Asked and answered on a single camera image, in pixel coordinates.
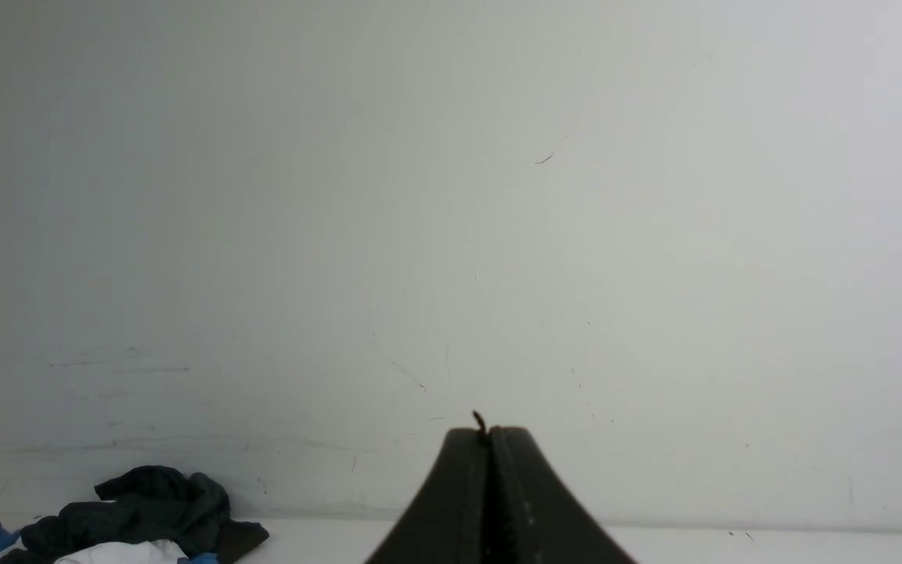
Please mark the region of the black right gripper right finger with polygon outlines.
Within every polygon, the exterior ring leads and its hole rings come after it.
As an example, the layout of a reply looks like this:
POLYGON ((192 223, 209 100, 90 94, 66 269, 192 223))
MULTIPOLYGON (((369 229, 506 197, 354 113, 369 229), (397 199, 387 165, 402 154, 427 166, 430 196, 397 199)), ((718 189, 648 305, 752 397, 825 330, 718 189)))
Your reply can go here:
POLYGON ((490 563, 633 563, 519 426, 488 432, 490 563))

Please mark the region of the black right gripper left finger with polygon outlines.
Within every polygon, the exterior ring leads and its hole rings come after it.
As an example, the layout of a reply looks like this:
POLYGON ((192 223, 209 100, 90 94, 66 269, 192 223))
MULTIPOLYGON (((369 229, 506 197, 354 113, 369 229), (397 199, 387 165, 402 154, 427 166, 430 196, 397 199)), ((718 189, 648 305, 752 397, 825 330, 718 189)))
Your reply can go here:
POLYGON ((452 428, 423 485, 369 563, 480 563, 487 433, 452 428))

